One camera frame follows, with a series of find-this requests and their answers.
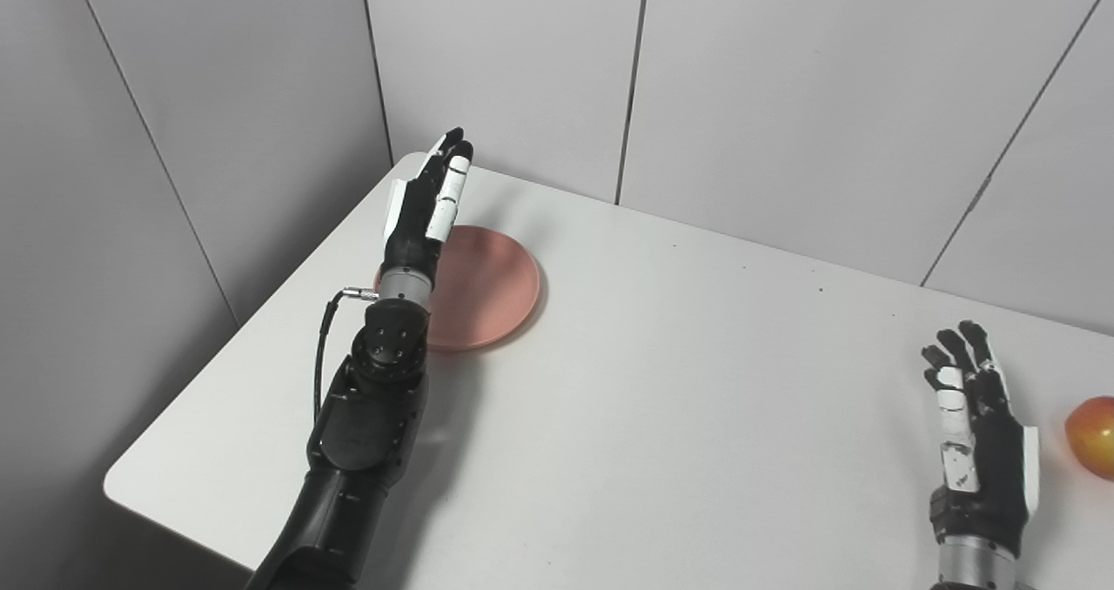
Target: metal cylinder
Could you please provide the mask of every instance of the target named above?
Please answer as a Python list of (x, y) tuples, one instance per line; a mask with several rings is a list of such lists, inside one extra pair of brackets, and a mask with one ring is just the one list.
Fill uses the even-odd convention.
[(940, 581), (986, 590), (1014, 590), (1016, 561), (1009, 550), (978, 535), (947, 535), (940, 544)]
[(429, 309), (429, 296), (432, 292), (432, 282), (417, 269), (392, 268), (379, 277), (380, 301), (404, 297)]

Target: red apple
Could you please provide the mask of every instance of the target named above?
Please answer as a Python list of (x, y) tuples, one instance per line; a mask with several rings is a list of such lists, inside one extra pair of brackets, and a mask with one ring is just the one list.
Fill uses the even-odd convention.
[(1088, 471), (1114, 481), (1114, 396), (1083, 401), (1064, 421), (1067, 443)]

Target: white table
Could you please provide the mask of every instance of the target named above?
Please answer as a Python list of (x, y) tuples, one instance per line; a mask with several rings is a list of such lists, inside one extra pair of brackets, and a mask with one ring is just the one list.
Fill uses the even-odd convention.
[[(306, 471), (324, 302), (382, 257), (391, 178), (125, 452), (117, 503), (245, 567)], [(1020, 578), (1114, 579), (1114, 484), (1062, 423), (1114, 389), (1114, 337), (1084, 332), (473, 169), (461, 225), (518, 238), (544, 273), (534, 321), (433, 356), (410, 470), (367, 588), (926, 590), (940, 482), (919, 351), (974, 317), (1015, 410), (1042, 427), (1044, 495)], [(342, 305), (326, 378), (361, 325)]]

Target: plate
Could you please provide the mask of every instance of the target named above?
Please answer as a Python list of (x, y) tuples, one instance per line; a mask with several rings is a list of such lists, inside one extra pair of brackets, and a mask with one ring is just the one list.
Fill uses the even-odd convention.
[(453, 226), (430, 296), (429, 348), (482, 347), (518, 328), (537, 304), (538, 265), (514, 237), (485, 226)]

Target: robotic arm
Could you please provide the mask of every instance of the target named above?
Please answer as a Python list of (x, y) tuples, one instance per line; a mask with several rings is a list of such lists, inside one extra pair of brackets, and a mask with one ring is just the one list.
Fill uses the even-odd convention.
[(936, 336), (947, 353), (938, 345), (921, 351), (942, 423), (945, 483), (929, 514), (940, 544), (932, 590), (1014, 590), (1022, 531), (1039, 498), (1037, 430), (1014, 419), (983, 327), (962, 321), (959, 333)]
[(459, 127), (448, 131), (417, 177), (394, 183), (378, 292), (341, 289), (326, 307), (315, 385), (339, 299), (371, 302), (323, 404), (315, 389), (310, 471), (245, 590), (349, 590), (362, 573), (379, 511), (405, 472), (426, 405), (429, 297), (472, 158), (463, 135)]

